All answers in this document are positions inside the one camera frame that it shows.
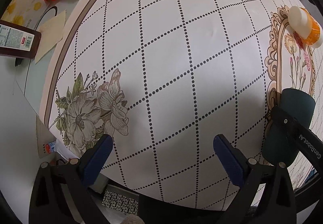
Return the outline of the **dark green cup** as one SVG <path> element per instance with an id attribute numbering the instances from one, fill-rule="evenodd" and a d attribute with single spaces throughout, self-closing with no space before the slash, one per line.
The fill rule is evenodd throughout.
<path id="1" fill-rule="evenodd" d="M 282 162 L 289 167 L 299 148 L 295 137 L 301 127 L 309 128 L 315 109 L 315 100 L 309 94 L 286 88 L 280 94 L 280 103 L 271 110 L 272 124 L 263 145 L 263 158 L 272 165 Z"/>

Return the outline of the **orange white paper cup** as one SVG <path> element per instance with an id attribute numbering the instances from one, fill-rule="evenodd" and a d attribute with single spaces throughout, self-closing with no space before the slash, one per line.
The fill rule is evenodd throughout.
<path id="1" fill-rule="evenodd" d="M 288 22 L 303 43 L 313 49 L 322 45 L 322 27 L 305 8 L 292 6 L 288 11 Z"/>

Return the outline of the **floral diamond pattern tablecloth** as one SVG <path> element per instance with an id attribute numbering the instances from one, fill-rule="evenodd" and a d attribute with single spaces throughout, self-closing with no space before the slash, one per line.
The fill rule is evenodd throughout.
<path id="1" fill-rule="evenodd" d="M 322 49 L 287 23 L 300 0 L 80 0 L 52 57 L 42 115 L 77 156 L 104 134 L 102 173 L 155 199 L 225 210 L 238 189 L 213 149 L 223 134 L 263 162 L 277 92 L 316 102 L 322 136 Z"/>

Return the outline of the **dark brown bottle with label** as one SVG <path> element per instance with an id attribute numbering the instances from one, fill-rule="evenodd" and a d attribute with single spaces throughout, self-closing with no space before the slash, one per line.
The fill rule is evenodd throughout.
<path id="1" fill-rule="evenodd" d="M 1 20 L 1 56 L 33 59 L 41 41 L 41 33 Z"/>

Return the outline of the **beige paper napkin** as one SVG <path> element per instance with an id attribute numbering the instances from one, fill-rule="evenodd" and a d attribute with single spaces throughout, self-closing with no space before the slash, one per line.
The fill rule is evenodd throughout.
<path id="1" fill-rule="evenodd" d="M 64 10 L 39 27 L 41 41 L 35 56 L 35 63 L 38 63 L 62 39 L 65 20 L 66 11 Z"/>

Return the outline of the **yellow snack bag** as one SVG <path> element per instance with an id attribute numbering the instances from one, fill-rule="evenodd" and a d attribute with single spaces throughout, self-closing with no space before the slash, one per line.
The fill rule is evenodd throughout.
<path id="1" fill-rule="evenodd" d="M 44 0 L 12 0 L 1 20 L 35 29 L 47 7 Z"/>

